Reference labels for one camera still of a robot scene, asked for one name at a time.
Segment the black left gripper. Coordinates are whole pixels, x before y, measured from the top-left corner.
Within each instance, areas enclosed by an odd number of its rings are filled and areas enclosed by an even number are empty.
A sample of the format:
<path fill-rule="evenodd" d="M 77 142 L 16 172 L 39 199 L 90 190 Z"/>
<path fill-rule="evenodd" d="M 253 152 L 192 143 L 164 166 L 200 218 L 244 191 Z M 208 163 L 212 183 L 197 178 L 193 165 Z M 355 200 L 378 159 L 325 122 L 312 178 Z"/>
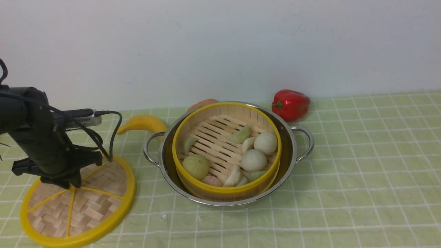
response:
<path fill-rule="evenodd" d="M 27 158 L 15 161 L 12 173 L 16 176 L 30 174 L 39 176 L 45 184 L 64 189 L 82 187 L 81 169 L 88 165 L 102 165 L 103 156 L 98 151 L 50 151 L 31 152 Z"/>

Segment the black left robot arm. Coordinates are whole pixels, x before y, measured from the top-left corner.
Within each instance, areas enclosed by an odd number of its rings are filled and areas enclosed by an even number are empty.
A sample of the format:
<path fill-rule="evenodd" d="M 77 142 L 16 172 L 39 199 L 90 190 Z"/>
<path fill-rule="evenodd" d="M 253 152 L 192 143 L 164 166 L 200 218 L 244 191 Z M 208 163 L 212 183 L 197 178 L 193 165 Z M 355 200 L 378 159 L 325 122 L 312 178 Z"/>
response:
<path fill-rule="evenodd" d="M 8 134 L 27 155 L 13 163 L 12 172 L 39 176 L 41 182 L 64 189 L 79 188 L 81 169 L 102 165 L 103 156 L 96 148 L 73 144 L 66 131 L 77 127 L 72 119 L 91 127 L 101 118 L 90 108 L 58 114 L 46 105 L 46 93 L 34 87 L 1 86 L 1 134 Z"/>

